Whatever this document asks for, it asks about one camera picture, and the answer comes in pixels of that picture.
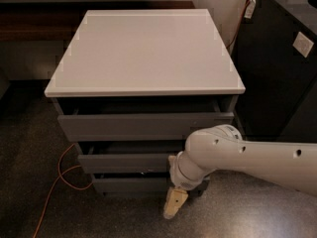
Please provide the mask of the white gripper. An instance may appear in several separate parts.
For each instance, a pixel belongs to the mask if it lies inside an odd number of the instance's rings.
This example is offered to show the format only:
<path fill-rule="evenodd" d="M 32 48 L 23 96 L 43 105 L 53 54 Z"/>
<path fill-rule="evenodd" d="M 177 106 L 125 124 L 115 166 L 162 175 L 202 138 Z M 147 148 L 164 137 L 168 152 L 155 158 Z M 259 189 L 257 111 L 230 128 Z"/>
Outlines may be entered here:
<path fill-rule="evenodd" d="M 163 208 L 163 217 L 171 219 L 188 198 L 187 190 L 198 186 L 198 166 L 193 163 L 185 152 L 176 156 L 168 156 L 170 179 L 175 187 L 167 191 Z"/>

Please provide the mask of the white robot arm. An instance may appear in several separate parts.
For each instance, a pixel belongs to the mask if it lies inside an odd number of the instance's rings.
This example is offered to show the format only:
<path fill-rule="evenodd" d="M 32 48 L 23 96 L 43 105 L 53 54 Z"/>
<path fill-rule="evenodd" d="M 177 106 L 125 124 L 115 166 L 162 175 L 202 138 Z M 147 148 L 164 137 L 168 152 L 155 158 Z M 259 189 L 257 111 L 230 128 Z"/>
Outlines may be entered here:
<path fill-rule="evenodd" d="M 188 193 L 215 171 L 235 171 L 310 195 L 317 195 L 317 145 L 245 141 L 232 125 L 191 133 L 182 151 L 168 158 L 173 186 L 163 217 L 171 219 Z"/>

